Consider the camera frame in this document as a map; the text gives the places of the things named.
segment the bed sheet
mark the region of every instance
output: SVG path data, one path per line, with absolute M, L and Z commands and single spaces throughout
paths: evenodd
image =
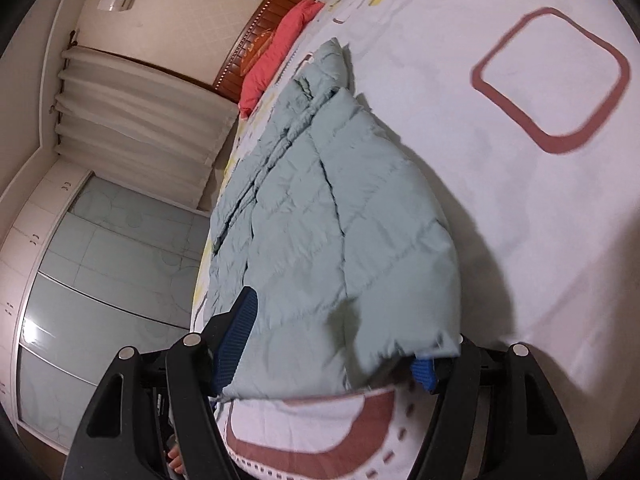
M 611 0 L 323 1 L 228 175 L 282 86 L 338 38 L 354 95 L 449 219 L 465 335 L 529 344 L 594 478 L 640 415 L 638 41 Z

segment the pillow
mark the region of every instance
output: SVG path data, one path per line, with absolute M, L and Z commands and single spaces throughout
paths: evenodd
M 249 45 L 249 48 L 240 60 L 241 76 L 245 76 L 249 72 L 249 70 L 252 69 L 256 62 L 260 59 L 260 56 L 267 51 L 272 40 L 272 30 L 265 30 L 260 36 L 255 38 L 254 42 Z
M 241 119 L 246 119 L 254 111 L 260 97 L 271 83 L 305 25 L 315 18 L 322 7 L 324 7 L 322 2 L 302 0 L 281 20 L 273 34 L 270 46 L 244 78 L 238 103 Z

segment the silver screw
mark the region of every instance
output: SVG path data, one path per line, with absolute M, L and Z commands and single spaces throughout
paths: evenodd
M 182 342 L 184 343 L 185 346 L 196 346 L 197 344 L 200 343 L 201 340 L 202 338 L 200 338 L 200 334 L 191 333 L 184 336 L 184 339 L 182 340 Z
M 132 347 L 125 346 L 122 350 L 118 352 L 118 357 L 123 361 L 126 361 L 127 359 L 131 359 L 135 354 L 136 354 L 136 351 Z
M 513 345 L 513 353 L 520 357 L 526 357 L 527 355 L 529 355 L 529 349 L 526 346 L 518 343 L 517 345 Z

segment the quilted fabric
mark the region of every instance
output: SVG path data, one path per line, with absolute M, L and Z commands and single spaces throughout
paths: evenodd
M 241 119 L 247 118 L 254 111 L 255 105 L 258 104 L 305 25 L 315 18 L 322 7 L 324 7 L 322 2 L 301 0 L 280 21 L 272 36 L 271 44 L 257 59 L 242 82 L 238 103 Z
M 205 318 L 258 313 L 226 397 L 341 394 L 458 353 L 460 279 L 419 169 L 344 88 L 336 40 L 283 89 L 211 218 Z

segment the finger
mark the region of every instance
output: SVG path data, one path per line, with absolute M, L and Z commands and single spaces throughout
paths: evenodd
M 169 458 L 176 458 L 178 455 L 180 455 L 180 447 L 175 444 L 171 450 L 169 451 L 169 453 L 166 454 Z
M 171 460 L 171 462 L 169 462 L 169 467 L 174 471 L 176 471 L 176 469 L 180 466 L 182 466 L 182 457 L 180 456 L 178 458 L 174 458 L 173 460 Z

